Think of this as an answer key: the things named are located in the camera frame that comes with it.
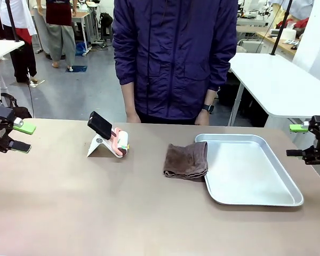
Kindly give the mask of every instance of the hand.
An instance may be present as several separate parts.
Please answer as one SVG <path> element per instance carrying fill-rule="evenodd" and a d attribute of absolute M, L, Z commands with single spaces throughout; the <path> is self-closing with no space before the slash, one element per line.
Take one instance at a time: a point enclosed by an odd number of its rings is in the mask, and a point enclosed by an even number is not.
<path fill-rule="evenodd" d="M 209 126 L 210 124 L 210 114 L 207 110 L 202 109 L 202 111 L 199 113 L 195 125 L 206 125 Z"/>
<path fill-rule="evenodd" d="M 127 114 L 127 123 L 141 124 L 141 120 L 136 112 Z"/>
<path fill-rule="evenodd" d="M 38 13 L 43 16 L 43 7 L 41 5 L 38 6 Z"/>

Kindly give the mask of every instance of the brown cloth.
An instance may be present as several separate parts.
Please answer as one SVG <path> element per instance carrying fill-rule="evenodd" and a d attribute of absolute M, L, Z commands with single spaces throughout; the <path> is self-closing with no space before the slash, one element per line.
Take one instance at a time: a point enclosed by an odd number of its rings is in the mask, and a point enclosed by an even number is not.
<path fill-rule="evenodd" d="M 205 176 L 207 170 L 207 142 L 187 147 L 169 144 L 164 165 L 166 177 L 192 180 Z"/>

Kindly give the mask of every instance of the green pants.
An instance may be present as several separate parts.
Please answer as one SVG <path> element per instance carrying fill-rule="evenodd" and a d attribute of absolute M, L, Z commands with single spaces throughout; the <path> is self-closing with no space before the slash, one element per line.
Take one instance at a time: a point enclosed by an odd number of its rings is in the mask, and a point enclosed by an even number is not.
<path fill-rule="evenodd" d="M 76 44 L 75 34 L 71 26 L 47 24 L 49 31 L 49 48 L 53 61 L 60 61 L 64 48 L 66 63 L 73 66 L 75 63 Z"/>

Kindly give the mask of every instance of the blue mat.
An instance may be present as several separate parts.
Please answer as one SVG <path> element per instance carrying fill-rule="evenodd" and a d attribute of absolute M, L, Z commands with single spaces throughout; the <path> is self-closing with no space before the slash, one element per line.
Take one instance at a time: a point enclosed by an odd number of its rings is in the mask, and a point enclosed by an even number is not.
<path fill-rule="evenodd" d="M 67 73 L 83 73 L 86 72 L 87 66 L 73 66 L 74 71 L 69 71 L 69 69 L 66 69 Z"/>

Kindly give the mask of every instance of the black phone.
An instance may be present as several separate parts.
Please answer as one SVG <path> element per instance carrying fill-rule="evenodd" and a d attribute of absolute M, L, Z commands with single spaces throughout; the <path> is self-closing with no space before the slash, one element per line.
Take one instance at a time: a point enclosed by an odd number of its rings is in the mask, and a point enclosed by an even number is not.
<path fill-rule="evenodd" d="M 107 120 L 97 114 L 95 111 L 90 114 L 87 125 L 93 129 L 99 136 L 106 140 L 111 138 L 111 128 L 113 127 Z"/>

